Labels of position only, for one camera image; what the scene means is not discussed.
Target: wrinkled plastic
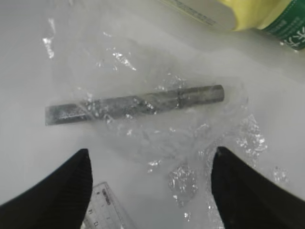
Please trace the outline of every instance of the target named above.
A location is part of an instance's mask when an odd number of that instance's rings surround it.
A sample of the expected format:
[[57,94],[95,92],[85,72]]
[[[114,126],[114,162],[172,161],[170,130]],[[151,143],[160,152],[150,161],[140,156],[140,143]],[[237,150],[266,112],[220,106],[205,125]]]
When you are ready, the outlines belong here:
[[[131,39],[132,24],[126,23],[131,13],[111,0],[50,4],[43,43],[52,61],[54,87],[61,95],[52,106],[76,105],[90,116],[86,121],[103,144],[147,165],[149,174],[166,175],[178,206],[185,208],[187,228],[203,227],[204,212],[210,214],[211,228],[221,227],[209,189],[216,147],[227,146],[252,165],[266,150],[257,123],[249,116],[240,80],[194,73],[159,46]],[[223,102],[149,115],[107,114],[103,119],[100,107],[93,106],[94,101],[215,85],[224,88]]]
[[210,144],[243,117],[247,95],[241,82],[195,74],[170,54],[124,37],[121,26],[127,16],[114,3],[52,3],[50,34],[43,40],[48,41],[53,81],[62,101],[84,105],[96,99],[224,87],[225,99],[220,103],[141,117],[108,115],[104,121],[92,122],[97,134],[120,154],[144,163],[186,156],[194,145]]

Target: metal pipe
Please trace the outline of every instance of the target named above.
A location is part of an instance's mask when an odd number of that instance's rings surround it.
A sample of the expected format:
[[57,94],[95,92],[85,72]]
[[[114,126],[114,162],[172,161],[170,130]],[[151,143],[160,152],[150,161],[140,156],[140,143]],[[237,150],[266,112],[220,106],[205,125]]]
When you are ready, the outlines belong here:
[[213,104],[224,100],[221,85],[177,89],[167,92],[64,104],[46,108],[46,125],[59,125],[94,119],[118,119],[127,116],[155,115],[173,109]]

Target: gray metal rod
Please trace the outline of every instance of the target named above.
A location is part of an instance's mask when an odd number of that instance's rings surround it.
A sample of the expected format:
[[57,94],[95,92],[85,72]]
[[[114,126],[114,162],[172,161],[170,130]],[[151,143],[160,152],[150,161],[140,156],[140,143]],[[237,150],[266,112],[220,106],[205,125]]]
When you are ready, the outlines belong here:
[[46,125],[77,123],[94,119],[155,115],[173,109],[213,104],[224,100],[221,85],[64,104],[46,108]]

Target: black object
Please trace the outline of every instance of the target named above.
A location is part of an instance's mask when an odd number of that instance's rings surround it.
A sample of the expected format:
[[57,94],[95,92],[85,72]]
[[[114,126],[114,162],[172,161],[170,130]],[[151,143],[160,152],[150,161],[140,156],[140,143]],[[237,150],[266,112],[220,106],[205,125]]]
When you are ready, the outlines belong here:
[[59,125],[93,119],[124,118],[127,115],[155,115],[174,109],[214,104],[224,100],[221,85],[178,89],[142,95],[64,104],[46,108],[46,125]]
[[0,229],[80,229],[92,193],[87,149],[19,197],[0,206]]
[[305,202],[225,147],[213,162],[212,193],[226,229],[305,229]]

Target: plastic bottle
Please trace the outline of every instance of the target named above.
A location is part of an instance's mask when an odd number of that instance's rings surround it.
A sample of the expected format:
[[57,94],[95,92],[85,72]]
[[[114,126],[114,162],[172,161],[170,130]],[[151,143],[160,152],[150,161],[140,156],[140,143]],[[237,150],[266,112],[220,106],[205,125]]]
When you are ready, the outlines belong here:
[[240,31],[257,28],[295,50],[305,48],[305,0],[161,0],[194,19]]

